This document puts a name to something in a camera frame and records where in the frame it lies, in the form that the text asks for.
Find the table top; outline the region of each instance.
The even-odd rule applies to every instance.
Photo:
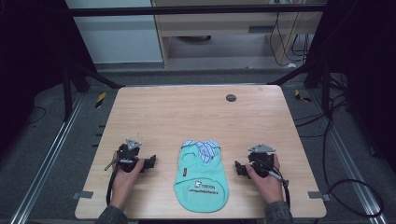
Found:
[[[236,101],[226,96],[233,94]],[[157,156],[155,167],[139,174],[125,214],[145,218],[261,218],[264,203],[253,182],[236,173],[234,162],[248,163],[248,148],[263,143],[276,149],[280,171],[290,181],[294,217],[324,217],[321,199],[308,191],[318,185],[304,153],[283,92],[272,85],[125,87],[118,92],[94,157],[76,217],[98,218],[106,208],[113,153],[126,138],[142,142],[138,157]],[[194,213],[177,200],[177,159],[185,140],[215,139],[230,196],[219,211]]]

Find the striped fabric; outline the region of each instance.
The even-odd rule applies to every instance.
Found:
[[[200,158],[204,163],[211,162],[213,157],[218,155],[218,153],[215,150],[215,147],[218,147],[220,149],[218,142],[216,142],[216,140],[213,139],[204,142],[195,141],[195,140],[186,140],[184,141],[181,149],[183,149],[183,147],[185,146],[190,146],[190,145],[198,146]]]

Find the teal garment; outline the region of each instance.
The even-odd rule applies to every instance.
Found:
[[[209,163],[200,159],[197,145],[184,146],[178,157],[174,190],[180,204],[192,212],[210,213],[227,203],[229,189],[219,147]]]

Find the white wall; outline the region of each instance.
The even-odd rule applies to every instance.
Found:
[[[69,8],[151,7],[149,0],[66,0]],[[75,17],[94,63],[161,63],[155,20],[147,16]]]

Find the human hand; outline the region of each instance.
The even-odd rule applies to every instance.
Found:
[[[274,155],[274,166],[277,168],[277,170],[280,168],[279,160],[277,159],[276,154]],[[260,195],[267,204],[284,201],[282,183],[278,179],[271,175],[262,178],[256,174],[256,171],[253,169],[253,167],[250,165],[247,165],[246,167],[248,175],[259,189]]]
[[[113,159],[117,158],[117,152],[114,153]],[[129,198],[129,194],[134,187],[134,183],[143,168],[145,160],[139,160],[131,173],[126,173],[122,169],[117,171],[116,178],[113,182],[112,197],[110,205],[119,208],[121,211],[125,209],[125,204]]]

